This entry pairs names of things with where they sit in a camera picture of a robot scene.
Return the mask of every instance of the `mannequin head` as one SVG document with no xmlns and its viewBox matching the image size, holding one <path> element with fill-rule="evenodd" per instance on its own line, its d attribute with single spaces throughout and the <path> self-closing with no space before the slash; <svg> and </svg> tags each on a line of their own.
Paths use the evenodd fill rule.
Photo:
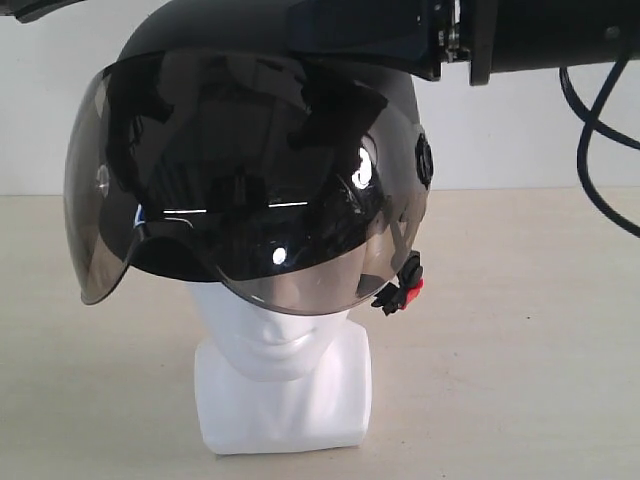
<svg viewBox="0 0 640 480">
<path fill-rule="evenodd" d="M 349 314 L 285 315 L 253 305 L 220 283 L 187 286 L 222 355 L 257 382 L 291 381 L 311 372 Z"/>
</svg>

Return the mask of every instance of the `chin strap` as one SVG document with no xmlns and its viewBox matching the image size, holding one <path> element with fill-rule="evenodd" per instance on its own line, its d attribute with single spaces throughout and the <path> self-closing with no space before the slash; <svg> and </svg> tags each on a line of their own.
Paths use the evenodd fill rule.
<svg viewBox="0 0 640 480">
<path fill-rule="evenodd" d="M 420 253 L 412 251 L 398 273 L 400 286 L 396 287 L 394 284 L 388 283 L 376 294 L 376 300 L 371 306 L 382 308 L 387 317 L 398 310 L 406 310 L 409 304 L 420 295 L 420 291 L 424 287 L 423 271 L 424 269 L 420 265 Z"/>
</svg>

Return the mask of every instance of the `red buckle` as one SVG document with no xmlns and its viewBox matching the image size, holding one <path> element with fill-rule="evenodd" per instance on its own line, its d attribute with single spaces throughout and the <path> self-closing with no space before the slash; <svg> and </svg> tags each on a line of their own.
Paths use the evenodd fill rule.
<svg viewBox="0 0 640 480">
<path fill-rule="evenodd" d="M 416 298 L 418 298 L 418 295 L 420 295 L 420 292 L 422 291 L 423 287 L 424 287 L 424 279 L 421 278 L 420 283 L 418 283 L 418 286 L 415 288 L 412 288 L 407 292 L 407 303 L 405 303 L 404 307 L 402 307 L 401 310 L 406 310 L 409 304 L 413 302 Z"/>
</svg>

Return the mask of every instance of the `mannequin base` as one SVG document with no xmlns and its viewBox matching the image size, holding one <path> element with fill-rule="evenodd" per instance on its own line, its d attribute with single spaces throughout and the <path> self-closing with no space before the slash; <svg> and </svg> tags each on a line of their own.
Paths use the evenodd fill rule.
<svg viewBox="0 0 640 480">
<path fill-rule="evenodd" d="M 360 446 L 371 414 L 366 330 L 347 321 L 317 367 L 287 382 L 235 370 L 212 339 L 195 358 L 202 437 L 218 455 L 300 453 Z"/>
</svg>

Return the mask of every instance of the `white wall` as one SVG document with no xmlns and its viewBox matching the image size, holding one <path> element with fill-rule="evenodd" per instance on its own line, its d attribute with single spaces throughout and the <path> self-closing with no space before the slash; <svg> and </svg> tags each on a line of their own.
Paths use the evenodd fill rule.
<svg viewBox="0 0 640 480">
<path fill-rule="evenodd" d="M 90 0 L 31 25 L 0 18 L 0 194 L 61 193 L 67 140 L 91 77 L 111 63 L 135 27 L 165 0 Z M 590 101 L 608 66 L 575 71 Z M 465 65 L 443 81 L 416 81 L 423 123 L 437 161 L 436 188 L 577 184 L 580 123 L 562 98 L 556 71 L 498 75 L 468 86 Z M 632 66 L 605 120 L 640 137 L 640 96 Z M 595 138 L 594 178 L 640 185 L 640 158 Z"/>
</svg>

